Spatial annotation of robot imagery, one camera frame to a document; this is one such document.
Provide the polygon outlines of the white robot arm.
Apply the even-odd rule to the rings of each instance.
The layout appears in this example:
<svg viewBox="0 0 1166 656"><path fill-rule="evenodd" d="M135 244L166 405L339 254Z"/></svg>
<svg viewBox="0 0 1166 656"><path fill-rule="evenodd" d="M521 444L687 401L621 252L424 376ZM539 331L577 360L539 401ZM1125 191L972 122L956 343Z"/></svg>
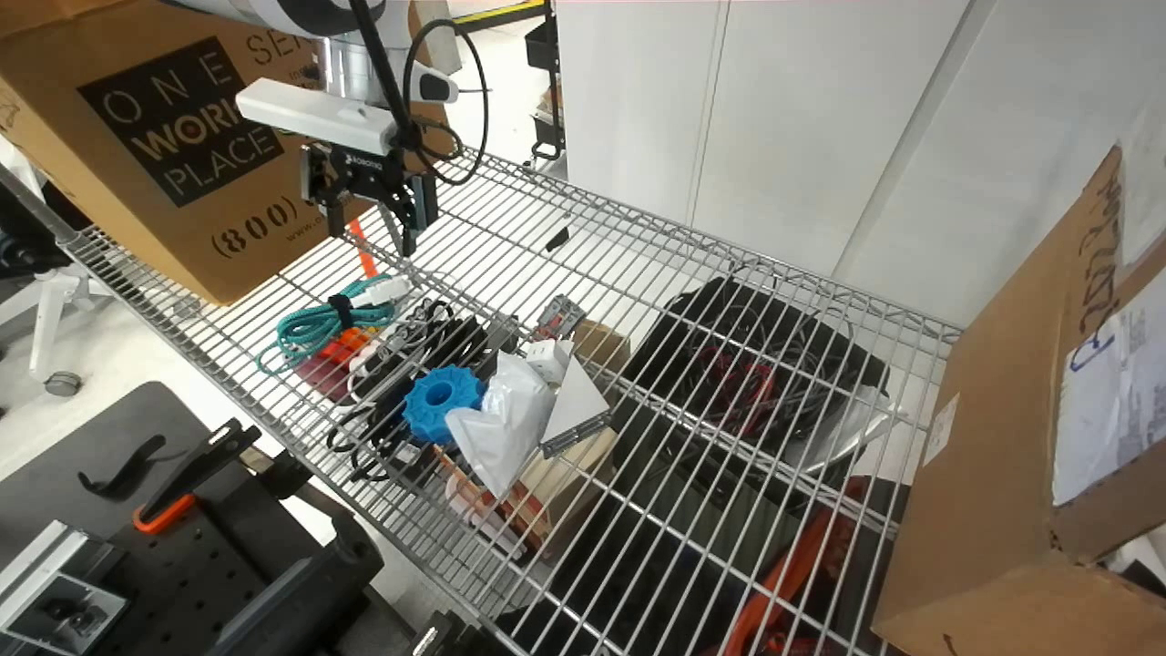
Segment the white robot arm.
<svg viewBox="0 0 1166 656"><path fill-rule="evenodd" d="M415 117L415 39L409 0L172 0L242 27L303 37L322 48L322 84L257 77L232 94L244 122L303 141L303 202L330 236L346 232L346 204L367 202L402 254L438 220L438 184L410 171L424 158Z"/></svg>

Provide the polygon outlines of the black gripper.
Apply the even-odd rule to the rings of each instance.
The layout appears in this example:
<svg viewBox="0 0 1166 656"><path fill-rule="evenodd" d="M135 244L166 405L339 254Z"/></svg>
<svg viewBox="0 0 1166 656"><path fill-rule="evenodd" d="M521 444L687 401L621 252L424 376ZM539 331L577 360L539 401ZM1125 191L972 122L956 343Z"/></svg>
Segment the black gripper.
<svg viewBox="0 0 1166 656"><path fill-rule="evenodd" d="M323 204L327 236L346 232L346 198L390 204L402 254L420 249L420 232L435 223L438 184L415 171L402 151L387 158L358 152L327 141L303 145L303 198Z"/></svg>

